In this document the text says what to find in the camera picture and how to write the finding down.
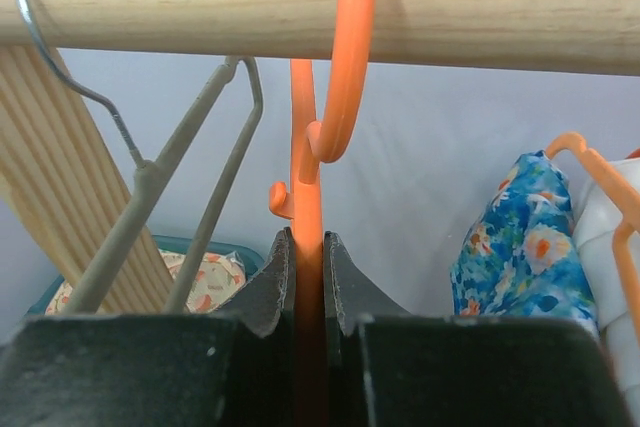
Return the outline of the white garment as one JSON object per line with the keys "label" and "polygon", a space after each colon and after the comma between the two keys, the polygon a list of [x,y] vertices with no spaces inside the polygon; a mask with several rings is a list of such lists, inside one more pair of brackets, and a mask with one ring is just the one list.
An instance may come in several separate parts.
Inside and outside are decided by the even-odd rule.
{"label": "white garment", "polygon": [[622,213],[592,179],[586,181],[575,211],[574,241],[617,382],[626,391],[639,385],[639,344],[612,249]]}

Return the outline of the teal tub with clothes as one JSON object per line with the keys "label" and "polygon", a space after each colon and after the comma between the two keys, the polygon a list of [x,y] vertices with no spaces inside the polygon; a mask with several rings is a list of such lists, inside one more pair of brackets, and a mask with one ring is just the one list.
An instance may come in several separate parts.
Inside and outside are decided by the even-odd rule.
{"label": "teal tub with clothes", "polygon": [[[191,240],[153,236],[171,277],[176,279]],[[236,244],[210,242],[198,267],[187,299],[191,313],[209,313],[239,291],[262,267],[264,259],[254,250]],[[27,315],[56,314],[66,306],[72,286],[59,276],[26,312]]]}

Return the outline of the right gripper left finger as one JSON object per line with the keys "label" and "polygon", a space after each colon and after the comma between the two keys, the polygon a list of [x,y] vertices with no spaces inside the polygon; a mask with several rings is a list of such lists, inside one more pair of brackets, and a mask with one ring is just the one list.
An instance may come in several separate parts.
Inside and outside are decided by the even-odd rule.
{"label": "right gripper left finger", "polygon": [[253,334],[292,336],[296,295],[296,249],[289,227],[280,230],[264,266],[230,300],[220,314],[238,318]]}

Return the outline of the orange hanger of denim skirt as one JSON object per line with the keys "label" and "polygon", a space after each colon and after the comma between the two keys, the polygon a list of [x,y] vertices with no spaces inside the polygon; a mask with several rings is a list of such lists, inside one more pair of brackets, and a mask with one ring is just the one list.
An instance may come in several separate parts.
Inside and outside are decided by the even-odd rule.
{"label": "orange hanger of denim skirt", "polygon": [[295,243],[294,423],[329,423],[329,373],[323,281],[321,164],[345,153],[361,104],[375,0],[337,0],[329,90],[316,117],[312,62],[290,62],[292,135],[289,183],[269,191],[270,211],[291,222]]}

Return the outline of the blue floral garment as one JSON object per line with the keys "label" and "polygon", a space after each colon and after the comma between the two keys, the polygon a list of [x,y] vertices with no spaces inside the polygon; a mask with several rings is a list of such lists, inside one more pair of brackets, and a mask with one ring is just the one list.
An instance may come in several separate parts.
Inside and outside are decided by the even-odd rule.
{"label": "blue floral garment", "polygon": [[597,335],[573,227],[565,175],[543,151],[520,155],[450,268],[455,314],[558,318]]}

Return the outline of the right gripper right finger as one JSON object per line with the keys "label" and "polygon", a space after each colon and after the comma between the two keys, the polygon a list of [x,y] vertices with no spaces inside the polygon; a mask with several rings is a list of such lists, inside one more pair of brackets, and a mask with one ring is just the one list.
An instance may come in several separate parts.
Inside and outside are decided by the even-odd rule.
{"label": "right gripper right finger", "polygon": [[331,231],[324,236],[323,280],[328,337],[349,337],[376,323],[410,317],[361,271],[343,240]]}

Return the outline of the beige clothes hanger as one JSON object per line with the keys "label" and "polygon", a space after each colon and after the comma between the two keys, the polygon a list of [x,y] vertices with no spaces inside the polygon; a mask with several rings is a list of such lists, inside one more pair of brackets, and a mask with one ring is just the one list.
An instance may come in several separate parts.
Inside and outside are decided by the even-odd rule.
{"label": "beige clothes hanger", "polygon": [[[1,51],[1,194],[72,292],[64,315],[184,313],[206,248],[263,114],[256,60],[229,56],[157,158],[145,159],[114,103],[49,49],[31,0],[31,44]],[[222,90],[247,70],[253,106],[176,276],[147,221]]]}

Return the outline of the peach hanger of floral garment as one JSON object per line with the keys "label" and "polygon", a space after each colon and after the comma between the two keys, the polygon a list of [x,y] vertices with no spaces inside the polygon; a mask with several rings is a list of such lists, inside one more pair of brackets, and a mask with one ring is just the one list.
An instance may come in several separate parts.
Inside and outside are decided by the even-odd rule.
{"label": "peach hanger of floral garment", "polygon": [[622,214],[613,234],[612,252],[636,337],[639,337],[639,275],[628,246],[632,234],[639,231],[639,192],[598,151],[589,147],[581,134],[563,133],[547,146],[545,152],[552,159],[564,150],[574,155]]}

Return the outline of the wooden clothes rack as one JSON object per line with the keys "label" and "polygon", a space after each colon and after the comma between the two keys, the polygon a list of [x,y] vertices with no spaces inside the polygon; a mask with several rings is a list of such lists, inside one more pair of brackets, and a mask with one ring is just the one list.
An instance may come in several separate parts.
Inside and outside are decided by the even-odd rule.
{"label": "wooden clothes rack", "polygon": [[[55,47],[326,59],[337,0],[30,0]],[[577,131],[639,144],[639,0],[375,0],[332,228],[407,309],[444,313],[447,263],[498,170]]]}

